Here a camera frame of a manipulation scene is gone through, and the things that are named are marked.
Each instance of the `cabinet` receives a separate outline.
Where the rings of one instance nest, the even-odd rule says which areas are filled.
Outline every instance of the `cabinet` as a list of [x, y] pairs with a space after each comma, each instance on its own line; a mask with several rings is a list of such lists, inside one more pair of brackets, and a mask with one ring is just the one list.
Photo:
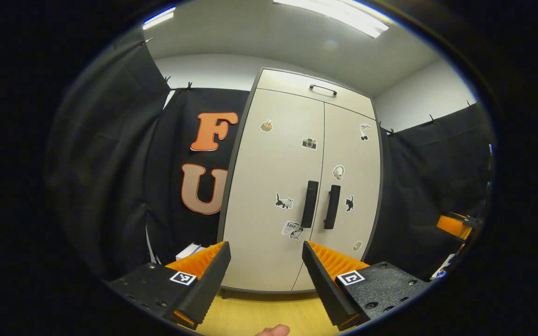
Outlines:
[[382, 174], [371, 100], [321, 79], [262, 69], [247, 107], [220, 214], [218, 240], [231, 249], [222, 286], [312, 290], [303, 241], [356, 259], [370, 243]]

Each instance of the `wooden floor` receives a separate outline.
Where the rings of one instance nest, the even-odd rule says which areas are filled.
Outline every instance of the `wooden floor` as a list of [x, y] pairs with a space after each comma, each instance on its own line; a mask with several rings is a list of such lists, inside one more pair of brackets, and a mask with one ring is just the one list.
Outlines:
[[288, 336], [332, 336], [338, 328], [316, 292], [302, 294], [251, 294], [229, 292], [217, 295], [196, 332], [205, 336], [254, 336], [277, 324], [290, 327]]

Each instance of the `cabinet handle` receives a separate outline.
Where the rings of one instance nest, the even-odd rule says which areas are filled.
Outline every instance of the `cabinet handle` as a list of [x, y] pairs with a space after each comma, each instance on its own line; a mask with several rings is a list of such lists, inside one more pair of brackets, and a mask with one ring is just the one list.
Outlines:
[[311, 85], [310, 85], [310, 89], [311, 89], [311, 90], [312, 90], [312, 88], [314, 88], [314, 87], [320, 87], [321, 89], [329, 90], [329, 91], [333, 92], [333, 95], [334, 95], [334, 96], [335, 96], [336, 94], [338, 94], [337, 91], [335, 91], [335, 90], [331, 90], [331, 89], [327, 89], [326, 87], [322, 87], [322, 86], [318, 86], [318, 85], [314, 85], [314, 84], [311, 84]]
[[303, 221], [301, 228], [310, 228], [312, 226], [312, 216], [314, 216], [314, 206], [317, 204], [317, 194], [319, 183], [317, 181], [308, 181], [307, 196], [304, 200]]
[[329, 206], [327, 207], [327, 217], [325, 217], [325, 226], [323, 227], [326, 230], [333, 229], [333, 224], [335, 224], [335, 216], [338, 214], [338, 205], [340, 203], [340, 186], [331, 185], [331, 191], [329, 191]]

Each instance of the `ceiling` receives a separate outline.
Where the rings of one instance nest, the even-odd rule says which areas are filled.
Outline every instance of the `ceiling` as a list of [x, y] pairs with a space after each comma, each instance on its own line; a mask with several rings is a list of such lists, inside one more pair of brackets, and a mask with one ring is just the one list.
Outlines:
[[273, 0], [191, 0], [168, 21], [145, 30], [154, 59], [231, 54], [295, 64], [325, 74], [368, 96], [440, 56], [403, 27], [371, 38], [348, 25]]

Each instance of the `drawer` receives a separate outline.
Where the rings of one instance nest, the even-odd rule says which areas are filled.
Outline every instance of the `drawer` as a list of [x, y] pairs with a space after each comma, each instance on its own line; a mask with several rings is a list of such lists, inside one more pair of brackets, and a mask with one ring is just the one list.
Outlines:
[[259, 89], [275, 90], [285, 93], [321, 100], [322, 102], [350, 109], [371, 119], [375, 112], [371, 99], [341, 86], [290, 72], [264, 69], [256, 87]]

